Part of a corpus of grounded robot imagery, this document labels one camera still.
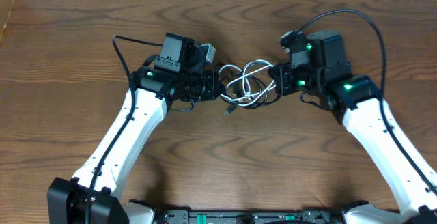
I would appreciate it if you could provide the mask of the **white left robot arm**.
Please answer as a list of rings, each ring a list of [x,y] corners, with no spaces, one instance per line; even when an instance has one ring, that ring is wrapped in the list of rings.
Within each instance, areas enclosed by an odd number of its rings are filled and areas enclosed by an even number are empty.
[[[174,101],[193,106],[225,90],[211,44],[167,33],[159,47],[138,70],[126,71],[125,100],[96,150],[71,179],[55,178],[49,186],[50,223],[155,223],[151,207],[120,202],[133,165]]]

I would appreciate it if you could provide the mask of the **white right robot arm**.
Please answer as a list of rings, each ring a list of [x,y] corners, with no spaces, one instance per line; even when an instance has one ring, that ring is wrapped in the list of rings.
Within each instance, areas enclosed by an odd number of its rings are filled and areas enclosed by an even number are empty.
[[[317,106],[330,111],[364,147],[399,207],[391,212],[358,201],[344,206],[332,222],[435,223],[436,172],[402,131],[382,91],[368,76],[352,74],[341,35],[289,31],[279,41],[290,60],[268,71],[276,92],[317,96]]]

